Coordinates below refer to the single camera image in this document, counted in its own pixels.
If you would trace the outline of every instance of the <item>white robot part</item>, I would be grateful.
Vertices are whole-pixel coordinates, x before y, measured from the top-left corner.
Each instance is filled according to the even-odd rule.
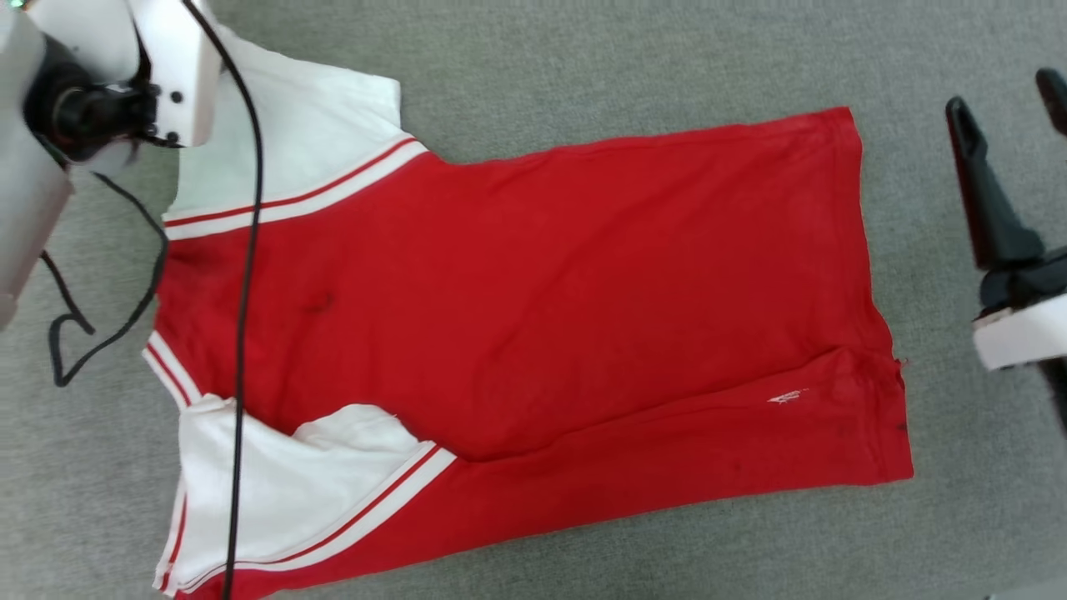
[[[126,0],[34,0],[26,14],[66,46],[95,82],[128,81],[137,74],[141,53]]]
[[[974,346],[989,370],[1067,357],[1067,295],[975,320]]]
[[[193,4],[214,23],[207,2]],[[35,0],[26,12],[97,83],[129,81],[141,67],[143,46],[149,81],[161,91],[156,137],[186,147],[207,141],[222,63],[179,0]]]
[[[152,61],[153,84],[161,90],[156,107],[157,137],[185,147],[211,135],[216,88],[222,59],[200,25],[178,0],[128,0],[130,14]],[[193,5],[216,25],[207,2]]]
[[[22,117],[44,57],[44,36],[29,17],[0,9],[0,330],[74,191]]]

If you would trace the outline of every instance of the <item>small white logo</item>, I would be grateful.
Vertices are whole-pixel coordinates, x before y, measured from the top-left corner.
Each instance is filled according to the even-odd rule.
[[[787,394],[782,394],[781,396],[775,396],[774,398],[770,398],[767,401],[775,402],[776,405],[784,405],[785,402],[799,398],[800,392],[807,392],[807,391],[808,391],[807,388],[805,388],[803,390],[794,390]]]

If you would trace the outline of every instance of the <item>red and white shirt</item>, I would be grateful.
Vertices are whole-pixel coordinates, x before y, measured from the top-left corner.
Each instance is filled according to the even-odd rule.
[[[235,596],[727,496],[911,476],[847,109],[450,164],[395,81],[233,34],[262,121]],[[145,358],[156,585],[218,596],[252,137],[185,149]]]

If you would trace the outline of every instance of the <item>black cable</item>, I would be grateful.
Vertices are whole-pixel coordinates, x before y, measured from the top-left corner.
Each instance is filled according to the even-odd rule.
[[[156,288],[159,287],[159,280],[163,277],[163,260],[166,257],[166,235],[163,234],[163,228],[159,226],[159,223],[152,218],[152,215],[148,214],[144,204],[142,204],[141,201],[133,194],[118,187],[117,184],[103,175],[96,175],[96,178],[102,181],[103,185],[111,188],[112,191],[118,195],[130,201],[130,203],[132,203],[138,209],[138,212],[144,217],[144,220],[152,225],[156,235],[159,236],[159,255],[156,256],[156,265],[152,270],[152,282],[148,284],[148,289],[144,293],[144,296],[141,297],[141,300],[133,309],[133,312],[130,313],[129,318],[126,319],[126,322],[118,328],[118,331],[112,333],[110,337],[100,342],[93,347],[93,349],[85,352],[84,356],[78,359],[74,363],[74,366],[70,367],[69,372],[63,373],[63,356],[60,352],[60,331],[63,328],[63,323],[68,320],[73,320],[89,335],[96,333],[96,330],[92,325],[90,325],[89,319],[85,318],[85,315],[78,307],[78,304],[75,303],[74,298],[70,296],[70,290],[67,289],[66,282],[63,281],[63,275],[60,274],[60,270],[52,260],[52,257],[48,255],[48,252],[41,253],[41,259],[45,262],[45,266],[48,267],[48,270],[52,273],[52,279],[55,280],[55,286],[60,288],[60,295],[63,297],[63,302],[66,304],[67,311],[69,311],[67,314],[61,315],[52,320],[52,325],[48,328],[48,351],[52,358],[52,378],[58,388],[65,388],[68,383],[70,383],[74,377],[78,375],[81,367],[85,366],[85,363],[87,363],[90,359],[96,356],[96,353],[100,350],[117,342],[123,335],[126,335],[126,333],[129,332],[129,330],[141,318],[141,315],[143,315],[148,309],[148,305],[152,303],[153,296],[156,295]]]
[[[1067,359],[1046,359],[1037,363],[1037,368],[1052,388],[1052,404],[1067,435]]]
[[[236,410],[234,424],[234,478],[229,499],[229,538],[226,549],[226,577],[222,586],[222,597],[228,600],[234,588],[234,563],[237,555],[237,515],[241,495],[241,439],[244,423],[244,330],[248,321],[249,290],[252,284],[252,266],[255,262],[256,238],[259,233],[259,209],[262,207],[264,144],[262,135],[259,131],[259,119],[256,116],[256,109],[252,106],[252,96],[249,94],[249,89],[244,85],[244,79],[241,77],[240,70],[234,64],[229,52],[226,51],[226,48],[222,45],[222,41],[219,40],[219,36],[211,29],[210,23],[207,22],[204,15],[193,5],[192,1],[181,0],[181,3],[189,11],[189,14],[196,19],[201,29],[204,30],[204,35],[211,42],[214,49],[219,51],[222,64],[229,69],[229,74],[234,77],[237,91],[241,94],[241,99],[244,100],[244,106],[249,111],[249,121],[252,122],[252,136],[256,146],[255,199],[252,204],[252,225],[249,228],[249,246],[244,256],[244,278],[241,282],[241,299],[237,311],[237,366],[235,367],[237,381],[234,389],[234,408]]]

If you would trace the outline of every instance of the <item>black wire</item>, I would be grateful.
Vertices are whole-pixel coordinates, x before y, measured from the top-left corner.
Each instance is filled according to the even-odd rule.
[[[144,220],[152,225],[156,235],[159,236],[159,255],[156,256],[156,265],[152,270],[152,282],[148,284],[148,289],[144,293],[144,296],[141,297],[141,300],[133,309],[133,312],[130,313],[129,318],[126,319],[126,322],[118,328],[118,331],[112,333],[110,337],[100,342],[93,347],[93,349],[85,352],[84,356],[78,359],[74,363],[74,366],[70,367],[69,372],[63,373],[63,356],[60,352],[60,331],[63,328],[63,323],[68,320],[73,320],[89,335],[96,333],[96,330],[92,325],[90,325],[89,319],[85,318],[85,315],[78,307],[78,304],[75,303],[74,298],[70,296],[70,290],[67,289],[66,282],[63,281],[63,275],[60,274],[60,270],[52,260],[52,257],[48,255],[48,252],[41,253],[41,259],[45,262],[45,266],[48,267],[48,270],[52,273],[52,279],[55,280],[55,286],[60,288],[60,295],[63,297],[63,303],[66,304],[67,311],[69,311],[67,314],[61,315],[52,320],[52,325],[48,328],[48,351],[52,358],[52,379],[58,388],[66,388],[66,385],[74,380],[75,376],[78,375],[78,372],[81,370],[81,367],[85,366],[85,363],[87,363],[90,359],[96,356],[96,353],[100,350],[117,342],[118,338],[129,332],[129,330],[141,318],[141,315],[143,315],[148,309],[148,304],[152,303],[153,296],[156,295],[156,288],[159,287],[159,280],[163,277],[163,260],[166,257],[166,235],[163,234],[163,228],[159,226],[159,223],[156,223],[155,219],[152,218],[152,215],[149,215],[148,210],[144,207],[144,204],[142,204],[141,201],[133,194],[118,187],[117,184],[103,175],[97,174],[96,178],[103,181],[103,185],[111,188],[118,195],[130,201],[130,203],[137,207],[138,212],[144,217]]]
[[[259,119],[256,116],[256,109],[252,106],[252,96],[249,94],[249,89],[244,85],[244,79],[241,77],[240,70],[237,68],[237,65],[234,64],[234,60],[229,57],[229,52],[226,51],[226,48],[222,45],[219,36],[216,35],[214,31],[211,29],[210,23],[207,22],[207,19],[204,18],[204,15],[202,15],[196,6],[193,5],[191,0],[181,0],[181,3],[185,4],[189,14],[196,19],[201,29],[204,30],[204,35],[207,35],[211,45],[219,51],[219,56],[222,58],[222,63],[227,69],[229,69],[229,74],[234,77],[234,83],[237,85],[237,91],[240,92],[241,99],[244,100],[244,106],[249,111],[249,121],[252,122],[252,136],[255,140],[256,146],[255,199],[252,204],[252,225],[249,228],[249,246],[244,256],[244,278],[241,282],[241,300],[237,312],[237,366],[235,368],[237,373],[237,381],[234,389],[234,408],[236,410],[234,424],[234,479],[229,499],[229,538],[226,542],[226,578],[222,586],[222,597],[228,600],[234,588],[234,563],[237,556],[237,514],[240,507],[241,496],[241,439],[244,424],[244,330],[248,321],[249,290],[252,284],[252,266],[255,262],[256,238],[259,233],[259,209],[262,207],[264,143],[262,135],[259,131]]]

